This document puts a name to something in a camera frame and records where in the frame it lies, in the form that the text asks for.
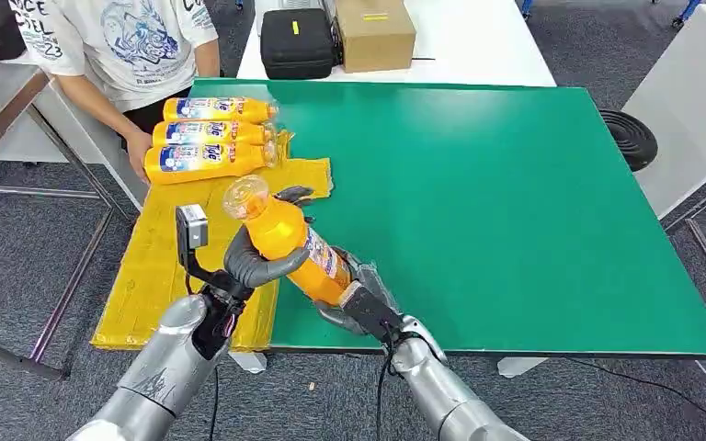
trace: yellow mat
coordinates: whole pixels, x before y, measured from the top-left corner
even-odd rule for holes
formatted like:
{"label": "yellow mat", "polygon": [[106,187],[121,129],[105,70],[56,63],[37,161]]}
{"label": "yellow mat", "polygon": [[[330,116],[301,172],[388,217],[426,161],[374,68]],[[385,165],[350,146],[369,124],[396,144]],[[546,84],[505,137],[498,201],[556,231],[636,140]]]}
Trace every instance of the yellow mat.
{"label": "yellow mat", "polygon": [[[283,158],[288,156],[286,151],[281,149]],[[326,198],[332,188],[328,158],[284,159],[281,166],[256,173],[267,180],[273,193],[307,186],[315,190],[313,198]],[[177,262],[176,206],[200,204],[204,208],[210,222],[209,245],[200,248],[197,257],[209,270],[222,267],[223,253],[241,225],[222,209],[223,192],[234,180],[225,177],[150,188],[91,344],[104,349],[141,348],[166,307],[187,295],[185,270]],[[201,282],[192,277],[191,285],[197,289]],[[256,289],[232,337],[232,350],[268,347],[277,290],[277,281]]]}

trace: black speaker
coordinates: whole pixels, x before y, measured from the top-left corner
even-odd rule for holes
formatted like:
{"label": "black speaker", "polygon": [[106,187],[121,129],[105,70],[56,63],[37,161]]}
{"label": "black speaker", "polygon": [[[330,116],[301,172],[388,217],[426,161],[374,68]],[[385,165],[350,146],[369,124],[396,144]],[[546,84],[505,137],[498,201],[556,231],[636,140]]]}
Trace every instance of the black speaker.
{"label": "black speaker", "polygon": [[654,161],[659,150],[656,137],[642,121],[619,110],[601,109],[599,115],[608,125],[610,135],[633,172]]}

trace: orange bottle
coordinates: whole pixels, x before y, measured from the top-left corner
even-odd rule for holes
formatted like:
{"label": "orange bottle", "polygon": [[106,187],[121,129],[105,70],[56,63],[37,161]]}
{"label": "orange bottle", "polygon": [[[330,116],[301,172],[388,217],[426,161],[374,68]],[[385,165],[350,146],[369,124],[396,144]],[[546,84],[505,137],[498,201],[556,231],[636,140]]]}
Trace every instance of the orange bottle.
{"label": "orange bottle", "polygon": [[278,113],[276,106],[253,98],[169,98],[166,121],[244,121],[260,124]]}
{"label": "orange bottle", "polygon": [[307,225],[302,209],[270,196],[267,181],[256,175],[234,181],[223,195],[223,207],[245,223],[253,245],[268,260],[300,246],[310,250],[310,258],[288,278],[310,299],[339,305],[350,284],[347,264]]}
{"label": "orange bottle", "polygon": [[243,142],[264,145],[275,139],[271,124],[229,121],[163,121],[153,129],[153,147],[168,144],[221,144]]}
{"label": "orange bottle", "polygon": [[166,145],[144,156],[144,172],[151,184],[177,184],[221,176],[242,176],[279,162],[277,145],[238,143]]}

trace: brown box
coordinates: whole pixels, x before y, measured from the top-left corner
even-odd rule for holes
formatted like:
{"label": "brown box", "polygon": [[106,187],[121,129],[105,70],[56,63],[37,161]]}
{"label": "brown box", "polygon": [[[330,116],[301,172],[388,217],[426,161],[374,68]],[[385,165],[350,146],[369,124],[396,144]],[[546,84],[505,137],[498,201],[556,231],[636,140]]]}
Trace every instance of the brown box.
{"label": "brown box", "polygon": [[403,0],[336,0],[345,72],[406,69],[416,29]]}

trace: green table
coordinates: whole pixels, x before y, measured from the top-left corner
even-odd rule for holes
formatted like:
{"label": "green table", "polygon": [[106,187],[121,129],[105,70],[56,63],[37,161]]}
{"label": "green table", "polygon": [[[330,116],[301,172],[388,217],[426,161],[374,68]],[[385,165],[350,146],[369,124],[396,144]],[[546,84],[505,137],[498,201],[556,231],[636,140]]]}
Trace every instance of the green table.
{"label": "green table", "polygon": [[[447,351],[706,357],[706,307],[584,89],[198,80],[330,157],[314,228]],[[376,349],[280,284],[274,349]]]}

